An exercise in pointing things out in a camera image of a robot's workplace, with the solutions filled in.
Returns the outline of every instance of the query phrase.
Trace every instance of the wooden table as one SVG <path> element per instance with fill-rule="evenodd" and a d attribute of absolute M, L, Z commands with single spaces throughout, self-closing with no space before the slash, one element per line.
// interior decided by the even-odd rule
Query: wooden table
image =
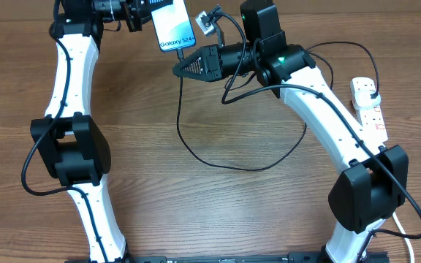
<path fill-rule="evenodd" d="M 421 13 L 284 15 L 281 24 L 288 42 L 308 47 L 349 40 L 375 55 L 387 145 L 406 149 L 408 190 L 421 205 Z M 0 23 L 0 262 L 88 256 L 70 197 L 33 197 L 20 185 L 20 169 L 33 144 L 30 121 L 43 116 L 53 90 L 56 49 L 49 25 Z M 239 41 L 230 23 L 222 21 L 222 28 L 228 43 Z M 196 33 L 199 46 L 216 41 Z M 373 77 L 368 57 L 345 45 L 316 51 L 333 65 L 334 91 L 351 109 L 349 81 Z M 206 167 L 176 134 L 179 81 L 171 72 L 176 62 L 174 53 L 159 52 L 148 24 L 135 34 L 105 32 L 95 69 L 92 115 L 110 143 L 110 196 L 132 252 L 223 256 L 318 251 L 335 224 L 327 195 L 337 174 L 311 131 L 287 160 L 267 172 Z M 327 67 L 319 65 L 330 81 Z M 197 154 L 216 164 L 255 168 L 271 164 L 296 143 L 303 122 L 271 92 L 223 106 L 222 86 L 185 80 L 181 128 Z M 39 154 L 28 178 L 37 190 L 58 187 Z M 398 209 L 398 216 L 408 232 L 421 230 L 409 204 Z M 396 230 L 391 220 L 385 227 Z M 421 262 L 421 240 L 412 243 Z M 388 251 L 392 262 L 408 258 L 403 240 L 387 235 L 374 239 L 371 250 Z"/>

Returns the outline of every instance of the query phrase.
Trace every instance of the power strip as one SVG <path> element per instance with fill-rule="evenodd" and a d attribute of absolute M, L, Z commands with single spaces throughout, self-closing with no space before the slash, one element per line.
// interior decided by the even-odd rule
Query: power strip
<path fill-rule="evenodd" d="M 379 138 L 382 142 L 386 142 L 388 140 L 386 125 L 379 106 L 381 95 L 375 99 L 371 98 L 371 94 L 376 92 L 374 81 L 367 77 L 356 77 L 351 81 L 350 88 L 358 122 L 366 132 Z"/>

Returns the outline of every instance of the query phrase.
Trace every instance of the smartphone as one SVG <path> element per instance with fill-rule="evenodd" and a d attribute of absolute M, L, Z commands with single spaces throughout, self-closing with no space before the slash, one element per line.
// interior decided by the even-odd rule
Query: smartphone
<path fill-rule="evenodd" d="M 162 52 L 196 45 L 184 0 L 173 0 L 173 4 L 153 11 L 152 20 Z"/>

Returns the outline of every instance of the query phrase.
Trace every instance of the wire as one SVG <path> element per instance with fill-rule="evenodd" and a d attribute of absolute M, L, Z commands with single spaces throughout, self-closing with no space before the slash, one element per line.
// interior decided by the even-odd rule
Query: wire
<path fill-rule="evenodd" d="M 350 41 L 332 41 L 332 42 L 323 42 L 323 43 L 316 44 L 312 47 L 307 48 L 306 50 L 312 50 L 315 47 L 319 47 L 319 46 L 322 46 L 322 45 L 331 45 L 331 44 L 356 45 L 358 47 L 361 47 L 368 54 L 368 56 L 371 59 L 371 63 L 373 64 L 374 73 L 376 75 L 376 92 L 371 95 L 371 98 L 375 99 L 379 95 L 379 73 L 378 73 L 378 66 L 376 65 L 376 62 L 374 61 L 374 57 L 373 57 L 373 55 L 371 55 L 371 52 L 368 50 L 368 48 L 366 48 L 365 46 L 363 46 L 361 44 L 358 44 L 358 43 L 355 43 L 355 42 L 350 42 Z"/>
<path fill-rule="evenodd" d="M 180 137 L 180 140 L 183 143 L 184 147 L 186 147 L 186 149 L 188 149 L 188 151 L 191 153 L 191 155 L 193 155 L 193 157 L 195 157 L 195 159 L 197 159 L 198 161 L 200 161 L 203 164 L 206 164 L 210 167 L 232 169 L 232 170 L 236 170 L 236 171 L 245 171 L 245 172 L 261 172 L 261 171 L 268 170 L 270 168 L 273 168 L 277 164 L 280 164 L 286 157 L 288 157 L 298 147 L 298 145 L 301 143 L 301 141 L 305 137 L 306 130 L 308 128 L 306 123 L 305 123 L 304 129 L 303 129 L 303 134 L 302 134 L 301 138 L 298 140 L 298 142 L 295 144 L 295 146 L 293 146 L 293 148 L 290 149 L 290 151 L 284 157 L 282 157 L 281 159 L 279 159 L 275 163 L 269 165 L 268 167 L 259 168 L 259 169 L 244 169 L 244 168 L 238 168 L 238 167 L 230 167 L 230 166 L 224 166 L 224 165 L 211 164 L 207 161 L 204 161 L 199 156 L 197 156 L 196 153 L 194 153 L 194 151 L 188 146 L 188 144 L 186 143 L 186 141 L 183 138 L 183 135 L 181 135 L 180 116 L 181 116 L 182 98 L 183 98 L 183 77 L 180 77 L 180 98 L 178 100 L 178 113 L 177 113 L 177 116 L 176 116 L 176 131 L 178 132 L 178 136 Z"/>
<path fill-rule="evenodd" d="M 345 119 L 345 117 L 342 115 L 342 113 L 339 111 L 339 109 L 328 98 L 326 98 L 323 93 L 318 92 L 318 91 L 315 91 L 315 90 L 313 90 L 311 88 L 300 86 L 300 85 L 281 84 L 281 85 L 272 85 L 272 86 L 268 86 L 268 87 L 258 88 L 258 89 L 255 89 L 253 91 L 249 91 L 249 92 L 246 92 L 244 94 L 241 94 L 240 96 L 236 96 L 233 99 L 226 100 L 227 95 L 228 95 L 228 93 L 229 93 L 229 91 L 230 91 L 230 89 L 232 87 L 232 84 L 233 84 L 236 76 L 240 72 L 241 64 L 243 63 L 243 58 L 245 57 L 245 54 L 246 54 L 246 37 L 245 37 L 245 34 L 243 33 L 243 29 L 235 21 L 235 19 L 233 19 L 231 16 L 229 16 L 228 14 L 224 14 L 224 13 L 219 13 L 219 14 L 216 14 L 216 15 L 220 15 L 220 16 L 224 16 L 224 17 L 228 18 L 236 26 L 236 28 L 240 32 L 241 38 L 243 40 L 243 49 L 242 49 L 242 56 L 241 56 L 241 59 L 240 59 L 240 63 L 238 64 L 238 67 L 236 69 L 236 72 L 233 75 L 232 80 L 230 81 L 230 84 L 225 87 L 225 93 L 224 93 L 224 95 L 222 97 L 222 100 L 221 100 L 222 104 L 231 104 L 231 103 L 237 102 L 237 101 L 239 101 L 241 99 L 244 99 L 244 98 L 246 98 L 248 96 L 255 95 L 255 94 L 258 94 L 258 93 L 263 92 L 263 91 L 269 91 L 269 90 L 279 89 L 279 88 L 294 88 L 294 89 L 298 89 L 298 90 L 301 90 L 301 91 L 306 91 L 306 92 L 309 92 L 309 93 L 315 95 L 317 99 L 322 99 L 326 104 L 328 104 L 330 106 L 330 108 L 334 111 L 334 113 L 339 117 L 339 119 L 345 125 L 345 127 L 347 128 L 347 130 L 349 131 L 349 133 L 352 135 L 352 137 L 355 139 L 355 141 L 357 142 L 357 144 L 368 154 L 368 156 L 370 156 L 370 159 L 373 160 L 373 162 L 375 162 L 378 165 L 379 169 L 406 196 L 406 198 L 408 199 L 408 201 L 410 202 L 410 204 L 412 205 L 412 207 L 415 209 L 415 211 L 417 212 L 417 215 L 420 217 L 420 220 L 421 220 L 421 209 L 420 209 L 420 206 L 415 202 L 415 200 L 408 193 L 408 191 L 401 185 L 401 183 L 399 183 L 399 181 L 394 177 L 394 175 L 391 173 L 391 171 L 389 171 L 388 168 L 383 163 L 381 163 L 380 160 L 378 160 L 378 158 L 366 147 L 366 145 L 363 142 L 363 140 L 361 140 L 358 137 L 358 135 L 355 133 L 354 129 L 350 126 L 349 122 Z M 314 45 L 313 47 L 310 47 L 307 50 L 313 49 L 315 47 L 319 47 L 320 45 L 329 45 L 329 44 L 351 44 L 351 45 L 356 45 L 356 46 L 361 47 L 370 56 L 371 61 L 373 63 L 373 66 L 375 68 L 376 80 L 379 80 L 378 69 L 376 67 L 376 63 L 374 62 L 373 56 L 371 55 L 370 51 L 368 49 L 366 49 L 366 47 L 363 47 L 360 44 L 357 44 L 357 43 L 354 43 L 354 42 L 326 42 L 326 43 L 321 43 L 321 44 L 318 44 L 318 45 Z M 376 89 L 376 93 L 375 94 L 376 94 L 376 96 L 379 94 L 379 82 L 377 83 L 377 89 Z M 372 231 L 370 231 L 368 233 L 368 236 L 365 239 L 365 242 L 363 243 L 362 248 L 360 249 L 359 254 L 357 255 L 356 262 L 360 262 L 361 256 L 363 254 L 363 251 L 368 246 L 368 244 L 370 242 L 370 239 L 376 233 L 385 233 L 385 234 L 393 235 L 393 236 L 396 236 L 396 237 L 409 238 L 409 239 L 420 239 L 421 238 L 421 233 L 418 234 L 418 235 L 406 235 L 406 234 L 394 232 L 394 231 L 391 231 L 391 230 L 388 230 L 388 229 L 375 229 L 375 230 L 372 230 Z"/>
<path fill-rule="evenodd" d="M 239 88 L 243 88 L 243 87 L 245 87 L 246 85 L 248 85 L 253 79 L 254 79 L 254 77 L 256 77 L 256 75 L 257 75 L 257 73 L 255 72 L 255 73 L 253 73 L 253 74 L 251 74 L 251 76 L 249 76 L 249 79 L 243 84 L 243 85 L 241 85 L 241 86 L 238 86 L 238 87 L 236 87 L 236 88 L 231 88 L 230 90 L 231 91 L 235 91 L 235 90 L 238 90 Z M 227 83 L 225 83 L 225 86 L 227 86 L 228 85 L 228 82 L 230 81 L 231 79 L 228 79 L 227 80 Z"/>
<path fill-rule="evenodd" d="M 34 143 L 34 146 L 32 146 L 32 149 L 29 151 L 29 154 L 27 155 L 26 161 L 23 164 L 22 172 L 20 174 L 20 180 L 22 182 L 22 187 L 28 193 L 30 193 L 34 196 L 38 196 L 38 197 L 43 197 L 43 196 L 47 196 L 47 195 L 51 195 L 51 194 L 60 193 L 60 192 L 63 192 L 63 191 L 69 191 L 69 190 L 78 192 L 81 195 L 81 197 L 84 199 L 84 201 L 86 202 L 86 207 L 87 207 L 89 218 L 91 220 L 92 229 L 93 229 L 94 234 L 95 234 L 95 239 L 99 244 L 100 250 L 102 251 L 103 259 L 104 259 L 105 262 L 108 262 L 107 253 L 106 253 L 105 247 L 103 246 L 103 243 L 101 241 L 102 238 L 99 236 L 99 232 L 98 232 L 98 229 L 96 227 L 95 220 L 94 220 L 94 214 L 92 212 L 91 205 L 90 205 L 90 203 L 87 199 L 86 193 L 84 193 L 82 190 L 80 190 L 78 188 L 75 188 L 75 187 L 72 187 L 72 186 L 62 187 L 62 188 L 58 188 L 58 189 L 54 189 L 54 190 L 50 190 L 50 191 L 38 192 L 38 191 L 32 190 L 27 185 L 27 181 L 26 181 L 27 169 L 29 168 L 30 161 L 31 161 L 32 157 L 34 156 L 35 151 L 37 151 L 37 148 L 38 148 L 39 144 L 45 138 L 45 136 L 47 136 L 47 134 L 53 130 L 53 127 L 55 126 L 56 122 L 58 121 L 58 119 L 61 117 L 61 114 L 63 113 L 64 107 L 66 107 L 67 93 L 68 93 L 68 90 L 69 90 L 69 81 L 70 81 L 70 78 L 71 78 L 71 57 L 69 56 L 69 52 L 66 49 L 66 47 L 63 45 L 63 43 L 58 38 L 56 38 L 53 35 L 53 32 L 52 32 L 53 25 L 57 25 L 57 22 L 58 22 L 59 4 L 60 4 L 60 0 L 55 0 L 54 9 L 53 9 L 53 18 L 54 18 L 55 22 L 50 26 L 49 35 L 50 35 L 51 38 L 53 38 L 56 41 L 56 43 L 58 43 L 58 45 L 61 47 L 61 49 L 63 50 L 63 52 L 66 56 L 67 74 L 66 74 L 66 82 L 64 84 L 63 97 L 60 101 L 60 107 L 59 107 L 58 113 L 56 114 L 55 118 L 51 121 L 50 125 L 40 135 L 38 140 Z"/>
<path fill-rule="evenodd" d="M 334 69 L 333 69 L 333 67 L 329 64 L 329 62 L 327 62 L 327 60 L 325 58 L 321 57 L 320 55 L 318 55 L 316 53 L 313 53 L 313 52 L 308 52 L 308 54 L 321 59 L 324 63 L 327 64 L 327 66 L 330 69 L 330 86 L 329 86 L 329 88 L 330 88 L 330 90 L 332 90 L 333 87 L 334 87 Z"/>
<path fill-rule="evenodd" d="M 121 21 L 118 21 L 118 27 L 115 30 L 112 29 L 104 29 L 105 31 L 111 31 L 111 32 L 118 32 L 121 30 Z"/>
<path fill-rule="evenodd" d="M 110 13 L 111 13 L 111 18 L 114 21 L 115 20 L 115 13 L 113 12 L 113 5 L 111 3 L 111 0 L 110 0 Z"/>
<path fill-rule="evenodd" d="M 58 20 L 57 19 L 58 11 L 59 11 L 59 0 L 55 0 L 55 23 L 53 25 L 56 25 L 56 21 Z M 64 84 L 63 97 L 60 101 L 59 111 L 56 114 L 55 118 L 51 121 L 50 125 L 40 135 L 38 140 L 34 143 L 34 146 L 32 146 L 32 149 L 29 151 L 29 154 L 27 155 L 26 161 L 23 164 L 23 168 L 22 168 L 22 172 L 21 172 L 21 176 L 20 176 L 21 181 L 22 181 L 22 186 L 24 187 L 24 189 L 27 192 L 29 192 L 30 194 L 32 194 L 34 196 L 38 196 L 38 197 L 43 197 L 43 196 L 47 196 L 47 195 L 50 195 L 50 194 L 56 194 L 56 193 L 59 193 L 59 192 L 62 192 L 62 191 L 69 190 L 69 187 L 63 187 L 63 188 L 58 188 L 58 189 L 51 190 L 51 191 L 38 192 L 38 191 L 34 191 L 34 190 L 30 189 L 29 186 L 27 185 L 27 182 L 26 182 L 26 173 L 27 173 L 27 169 L 29 168 L 30 161 L 31 161 L 32 157 L 34 156 L 35 152 L 37 151 L 37 148 L 40 145 L 43 138 L 45 138 L 45 136 L 47 136 L 47 134 L 53 130 L 53 127 L 55 126 L 56 122 L 61 117 L 61 114 L 63 113 L 64 107 L 66 106 L 67 91 L 69 89 L 69 81 L 70 81 L 70 77 L 71 77 L 71 57 L 69 56 L 69 52 L 67 51 L 66 47 L 64 47 L 63 43 L 61 43 L 61 41 L 59 41 L 59 39 L 57 39 L 53 35 L 53 32 L 52 32 L 53 25 L 50 26 L 50 29 L 49 29 L 50 37 L 52 37 L 56 41 L 56 43 L 58 43 L 58 45 L 61 47 L 61 49 L 63 50 L 63 52 L 66 56 L 66 63 L 67 63 L 67 77 L 66 77 L 66 82 Z"/>
<path fill-rule="evenodd" d="M 395 224 L 398 226 L 399 231 L 401 231 L 402 234 L 406 234 L 406 231 L 403 229 L 401 223 L 399 222 L 399 218 L 395 214 L 395 212 L 392 214 L 392 218 L 394 219 Z M 415 255 L 414 249 L 412 248 L 412 244 L 410 243 L 410 240 L 408 238 L 404 238 L 404 241 L 406 241 L 407 248 L 409 249 L 410 263 L 415 263 Z"/>

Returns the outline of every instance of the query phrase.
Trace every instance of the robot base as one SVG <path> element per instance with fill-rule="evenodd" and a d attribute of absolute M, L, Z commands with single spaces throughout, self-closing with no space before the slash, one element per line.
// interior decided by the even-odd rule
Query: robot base
<path fill-rule="evenodd" d="M 164 256 L 141 256 L 129 258 L 126 250 L 124 259 L 120 263 L 332 263 L 325 252 L 291 252 L 288 256 L 209 256 L 167 259 Z M 66 263 L 96 263 L 90 259 L 84 261 L 66 261 Z M 362 263 L 390 263 L 387 252 L 367 253 Z"/>

